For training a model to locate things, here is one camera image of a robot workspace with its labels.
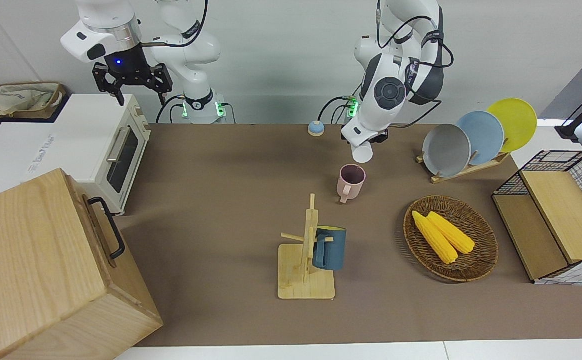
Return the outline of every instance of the black stand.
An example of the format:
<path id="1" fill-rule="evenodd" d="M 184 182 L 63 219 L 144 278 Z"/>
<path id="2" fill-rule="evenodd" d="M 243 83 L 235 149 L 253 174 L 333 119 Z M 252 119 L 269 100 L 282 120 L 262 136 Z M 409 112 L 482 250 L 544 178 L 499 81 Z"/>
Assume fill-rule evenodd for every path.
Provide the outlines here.
<path id="1" fill-rule="evenodd" d="M 561 138 L 570 140 L 572 142 L 577 142 L 577 136 L 575 136 L 575 129 L 582 124 L 582 113 L 579 114 L 572 123 L 566 126 L 556 126 L 555 130 L 558 132 Z"/>

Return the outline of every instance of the wooden mug tree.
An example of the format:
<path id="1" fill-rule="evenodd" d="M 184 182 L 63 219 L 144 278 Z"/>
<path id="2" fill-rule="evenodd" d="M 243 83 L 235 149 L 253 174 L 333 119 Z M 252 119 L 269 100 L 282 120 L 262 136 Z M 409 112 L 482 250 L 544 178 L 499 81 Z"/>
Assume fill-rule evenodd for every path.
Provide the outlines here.
<path id="1" fill-rule="evenodd" d="M 313 246 L 318 229 L 318 211 L 315 194 L 311 194 L 306 210 L 304 237 L 282 233 L 284 239 L 301 244 L 281 244 L 277 249 L 277 297 L 280 299 L 333 299 L 335 282 L 333 271 L 318 269 L 312 264 Z"/>

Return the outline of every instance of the brown mat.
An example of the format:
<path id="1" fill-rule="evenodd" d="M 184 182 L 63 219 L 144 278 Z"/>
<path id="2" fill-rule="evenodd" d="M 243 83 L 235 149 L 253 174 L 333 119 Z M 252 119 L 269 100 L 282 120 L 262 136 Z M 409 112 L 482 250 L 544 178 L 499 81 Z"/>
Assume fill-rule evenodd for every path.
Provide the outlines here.
<path id="1" fill-rule="evenodd" d="M 116 222 L 164 327 L 138 346 L 245 346 L 582 338 L 582 287 L 532 285 L 490 194 L 501 166 L 430 184 L 413 160 L 430 125 L 374 145 L 360 197 L 337 203 L 350 163 L 339 126 L 157 125 Z M 348 229 L 336 298 L 278 300 L 280 232 L 298 234 L 309 193 L 320 224 Z M 469 203 L 490 223 L 499 262 L 489 276 L 448 284 L 410 262 L 404 212 L 431 194 Z"/>

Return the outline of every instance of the black handle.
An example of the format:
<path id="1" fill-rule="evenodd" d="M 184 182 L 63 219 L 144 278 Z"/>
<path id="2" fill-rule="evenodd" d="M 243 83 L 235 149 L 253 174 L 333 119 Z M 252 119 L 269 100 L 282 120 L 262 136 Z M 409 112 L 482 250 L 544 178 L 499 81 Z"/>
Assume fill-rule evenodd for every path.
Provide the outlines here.
<path id="1" fill-rule="evenodd" d="M 109 257 L 111 258 L 111 260 L 119 258 L 120 255 L 122 255 L 124 253 L 124 250 L 126 250 L 126 246 L 124 246 L 124 240 L 122 240 L 122 235 L 120 235 L 120 231 L 117 230 L 117 226 L 115 225 L 115 222 L 113 221 L 113 214 L 111 214 L 110 210 L 108 210 L 108 206 L 106 205 L 106 202 L 101 197 L 90 198 L 88 200 L 88 203 L 89 203 L 89 205 L 94 205 L 95 203 L 100 203 L 102 205 L 102 208 L 104 209 L 104 214 L 106 214 L 106 218 L 108 218 L 108 223 L 110 223 L 111 228 L 113 228 L 113 234 L 115 234 L 115 239 L 117 239 L 117 246 L 118 246 L 117 250 L 113 251 L 109 255 Z"/>

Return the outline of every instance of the corn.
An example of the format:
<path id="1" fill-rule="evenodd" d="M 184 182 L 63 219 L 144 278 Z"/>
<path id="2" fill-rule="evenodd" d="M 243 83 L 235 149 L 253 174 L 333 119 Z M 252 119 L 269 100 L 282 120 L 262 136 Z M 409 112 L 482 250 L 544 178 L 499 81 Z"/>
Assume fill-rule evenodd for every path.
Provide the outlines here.
<path id="1" fill-rule="evenodd" d="M 424 239 L 433 248 L 440 260 L 447 265 L 455 262 L 457 260 L 457 251 L 449 244 L 444 235 L 419 212 L 413 211 L 411 214 L 413 215 L 415 226 L 424 235 Z"/>
<path id="2" fill-rule="evenodd" d="M 464 234 L 459 228 L 455 227 L 447 219 L 441 217 L 436 212 L 429 212 L 426 216 L 429 221 L 444 235 L 444 237 L 456 248 L 460 253 L 468 254 L 475 248 L 475 243 Z"/>

